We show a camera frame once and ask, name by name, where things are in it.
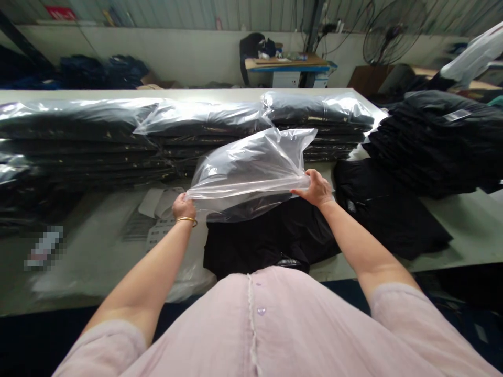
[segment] pink shirt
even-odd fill
[[[296,270],[233,274],[149,349],[120,321],[84,334],[56,376],[497,376],[426,296],[383,284],[372,318]]]

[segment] blurred label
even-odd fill
[[[77,16],[70,8],[46,6],[52,18],[59,21],[76,21]]]

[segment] cardboard box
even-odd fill
[[[365,97],[375,94],[393,68],[394,65],[358,66],[353,71],[347,87],[353,88]]]

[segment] label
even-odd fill
[[[478,338],[481,341],[489,344],[489,340],[487,339],[486,335],[486,330],[484,330],[484,328],[481,325],[475,324],[475,331],[477,331]]]
[[[444,118],[447,119],[448,121],[455,121],[459,119],[466,118],[467,116],[470,116],[472,113],[466,111],[466,110],[458,110],[453,113],[444,115]]]
[[[77,16],[70,8],[46,6],[52,18],[58,21],[76,21]]]

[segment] wall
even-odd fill
[[[242,84],[239,69],[239,41],[249,32],[211,30],[166,30],[75,26],[18,26],[26,38],[53,64],[63,56],[84,54],[103,62],[114,54],[128,54],[143,60],[163,80],[178,80],[183,85],[204,85],[210,81]],[[303,36],[289,32],[265,32],[266,37],[282,42],[285,51],[302,51]],[[337,47],[346,35],[327,36],[326,47]],[[421,36],[401,59],[402,62],[428,65],[449,43],[460,37]],[[0,35],[0,43],[12,43]],[[354,67],[364,65],[364,35],[349,35],[336,51],[327,56],[338,65],[329,80],[330,87],[345,87]],[[318,54],[325,51],[324,42]],[[252,85],[267,83],[268,74],[250,74]]]

